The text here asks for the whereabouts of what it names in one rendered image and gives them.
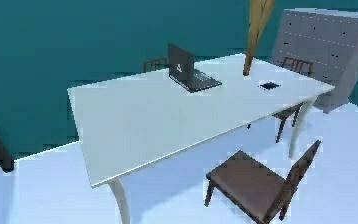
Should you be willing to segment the grey chest of drawers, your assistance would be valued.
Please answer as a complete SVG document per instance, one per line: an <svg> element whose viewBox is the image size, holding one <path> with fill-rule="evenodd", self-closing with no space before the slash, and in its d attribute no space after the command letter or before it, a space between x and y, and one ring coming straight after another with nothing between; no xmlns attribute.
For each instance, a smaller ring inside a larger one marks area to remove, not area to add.
<svg viewBox="0 0 358 224"><path fill-rule="evenodd" d="M315 107L329 113L348 103L358 80L358 12L285 9L271 62L289 66L286 57L311 62L311 77L334 87Z"/></svg>

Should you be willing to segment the brown wooden chair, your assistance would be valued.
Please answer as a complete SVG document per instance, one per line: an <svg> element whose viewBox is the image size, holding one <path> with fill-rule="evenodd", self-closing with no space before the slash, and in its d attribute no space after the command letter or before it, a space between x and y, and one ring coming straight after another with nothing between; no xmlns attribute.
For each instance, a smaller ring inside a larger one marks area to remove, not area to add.
<svg viewBox="0 0 358 224"><path fill-rule="evenodd" d="M276 215L283 220L298 185L321 144L316 140L283 178L239 150L206 174L209 181L204 205L209 206L217 188L256 224L269 224Z"/></svg>
<svg viewBox="0 0 358 224"><path fill-rule="evenodd" d="M160 69L168 68L168 59L166 57L159 57L154 59L149 59L143 62L143 71L156 71Z"/></svg>
<svg viewBox="0 0 358 224"><path fill-rule="evenodd" d="M296 59L296 58L292 58L292 57L285 57L283 59L283 61L281 62L280 66L282 68L287 67L290 71L292 72L296 72L299 74L303 74L302 69L304 66L307 66L307 72L306 75L308 77L311 76L311 74L313 73L313 63L310 61L306 61L306 60L302 60L302 59ZM302 103L298 104L298 105L294 105L288 109L282 110L280 112L274 113L273 117L277 118L280 120L280 126L279 126L279 130L276 136L276 142L280 141L280 138L282 136L283 133L283 129L286 123L286 120L293 115L293 121L291 126L294 127L296 124L296 120L299 116L300 113L300 109L302 107Z"/></svg>

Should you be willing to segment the black laptop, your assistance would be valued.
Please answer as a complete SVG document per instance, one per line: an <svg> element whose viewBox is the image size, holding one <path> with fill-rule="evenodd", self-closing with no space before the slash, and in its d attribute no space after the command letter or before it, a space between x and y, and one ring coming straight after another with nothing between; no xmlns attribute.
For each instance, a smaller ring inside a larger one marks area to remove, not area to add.
<svg viewBox="0 0 358 224"><path fill-rule="evenodd" d="M173 43L168 44L169 77L194 93L221 85L221 82L194 67L195 56Z"/></svg>

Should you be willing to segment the white table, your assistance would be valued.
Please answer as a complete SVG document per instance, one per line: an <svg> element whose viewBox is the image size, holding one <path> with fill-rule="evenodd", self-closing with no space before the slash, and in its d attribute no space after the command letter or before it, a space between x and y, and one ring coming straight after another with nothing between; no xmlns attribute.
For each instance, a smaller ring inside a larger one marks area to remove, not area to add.
<svg viewBox="0 0 358 224"><path fill-rule="evenodd" d="M221 85L189 93L165 69L72 87L68 91L92 187L110 186L121 224L131 224L121 177L234 129L302 103L307 113L330 84L244 54L200 61ZM274 91L259 88L274 82Z"/></svg>

